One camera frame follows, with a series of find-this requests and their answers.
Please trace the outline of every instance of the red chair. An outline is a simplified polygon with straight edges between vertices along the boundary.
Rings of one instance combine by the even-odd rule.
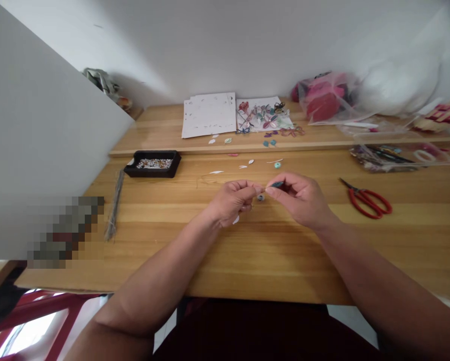
[[[55,293],[56,292],[40,290],[24,294],[20,298],[14,310],[12,310],[12,312],[0,324],[0,348],[5,343],[15,326],[68,309],[66,319],[64,320],[64,323],[62,324],[56,338],[54,339],[51,349],[45,358],[45,361],[57,360],[82,306],[87,300],[98,297],[99,295],[77,295],[72,293],[63,293],[54,296]],[[1,361],[19,361],[21,359],[22,358],[19,353],[0,358]]]

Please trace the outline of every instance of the dark shirt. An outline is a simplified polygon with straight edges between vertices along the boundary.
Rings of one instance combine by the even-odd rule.
[[[153,360],[241,359],[386,358],[313,305],[213,299],[184,317],[153,356]]]

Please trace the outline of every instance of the white plastic bag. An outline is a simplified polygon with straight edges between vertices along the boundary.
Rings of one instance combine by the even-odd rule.
[[[377,63],[362,81],[360,103],[382,115],[417,111],[434,92],[439,66],[440,56],[433,51],[415,51]]]

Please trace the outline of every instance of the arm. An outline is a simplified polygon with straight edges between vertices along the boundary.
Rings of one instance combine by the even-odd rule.
[[[66,360],[151,357],[155,332],[166,322],[221,228],[251,210],[263,187],[247,180],[226,183],[178,237],[149,258],[98,311]]]
[[[270,188],[284,182],[282,189]],[[367,320],[412,357],[450,359],[450,309],[342,223],[313,179],[282,173],[266,192],[317,234]]]

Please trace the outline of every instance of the person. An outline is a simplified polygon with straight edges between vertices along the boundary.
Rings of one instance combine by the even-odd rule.
[[[275,182],[283,185],[271,187]],[[315,180],[286,172],[265,188],[249,180],[223,185],[97,312],[66,360],[384,358],[346,326],[306,305],[226,300],[205,302],[153,354],[155,332],[177,307],[220,230],[251,211],[252,200],[264,191],[316,233],[357,307],[394,350],[408,359],[450,359],[450,309],[342,223]]]

